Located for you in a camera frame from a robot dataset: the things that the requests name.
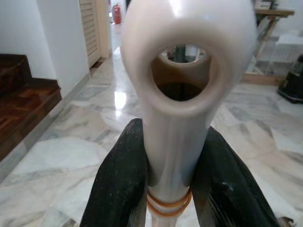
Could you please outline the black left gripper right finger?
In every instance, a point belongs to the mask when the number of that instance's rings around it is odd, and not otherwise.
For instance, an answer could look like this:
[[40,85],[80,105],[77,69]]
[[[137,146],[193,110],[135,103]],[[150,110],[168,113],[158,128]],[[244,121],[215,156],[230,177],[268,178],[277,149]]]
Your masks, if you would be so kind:
[[210,127],[190,184],[201,227],[277,227],[268,201],[241,158]]

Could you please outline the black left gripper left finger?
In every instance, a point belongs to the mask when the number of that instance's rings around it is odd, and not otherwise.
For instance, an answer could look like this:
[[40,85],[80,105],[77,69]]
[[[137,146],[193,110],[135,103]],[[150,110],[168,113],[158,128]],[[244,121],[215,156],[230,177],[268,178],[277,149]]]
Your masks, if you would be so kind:
[[85,208],[87,227],[143,227],[148,164],[143,124],[132,119],[99,167]]

